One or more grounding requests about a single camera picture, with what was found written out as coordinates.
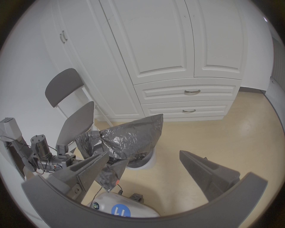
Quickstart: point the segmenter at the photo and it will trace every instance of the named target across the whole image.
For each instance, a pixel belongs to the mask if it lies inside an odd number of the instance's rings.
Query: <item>blue circle logo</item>
[[[111,210],[111,214],[123,216],[123,217],[131,216],[130,209],[126,205],[123,205],[123,204],[116,204],[115,206],[113,206]]]

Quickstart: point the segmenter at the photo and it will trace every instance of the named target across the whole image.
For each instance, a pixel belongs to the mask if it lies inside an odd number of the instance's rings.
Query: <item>screw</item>
[[[99,208],[100,208],[100,206],[99,206],[99,204],[98,204],[97,202],[94,202],[93,205],[92,205],[92,207],[93,207],[94,209],[96,209],[96,210],[99,210]]]

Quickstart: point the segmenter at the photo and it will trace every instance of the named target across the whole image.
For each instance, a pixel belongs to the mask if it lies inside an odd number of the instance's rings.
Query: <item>radiator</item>
[[[276,39],[272,37],[274,47],[274,64],[272,78],[285,90],[285,48]]]

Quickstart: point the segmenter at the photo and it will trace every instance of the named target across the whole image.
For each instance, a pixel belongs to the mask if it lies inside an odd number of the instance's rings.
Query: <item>gray chair cushion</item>
[[[51,106],[55,107],[72,92],[83,86],[79,74],[73,68],[66,69],[55,76],[46,87],[45,95]]]
[[[94,122],[94,102],[90,101],[63,124],[57,139],[57,145],[67,145],[75,140],[75,137],[86,132]]]

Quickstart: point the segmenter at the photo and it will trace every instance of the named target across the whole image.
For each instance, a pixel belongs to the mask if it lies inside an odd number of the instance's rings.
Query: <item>wardrobe door handle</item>
[[[185,93],[200,93],[201,90],[197,90],[197,91],[187,91],[187,90],[185,90],[184,92],[185,92]]]
[[[62,36],[65,39],[65,41],[67,41],[67,39],[65,38],[64,30],[62,31]]]
[[[183,110],[182,112],[187,112],[187,113],[189,113],[189,112],[195,112],[196,111],[196,109],[194,109],[193,111],[185,111],[185,110]]]
[[[63,40],[62,40],[62,34],[59,34],[59,37],[60,37],[60,40],[62,43],[65,43]]]

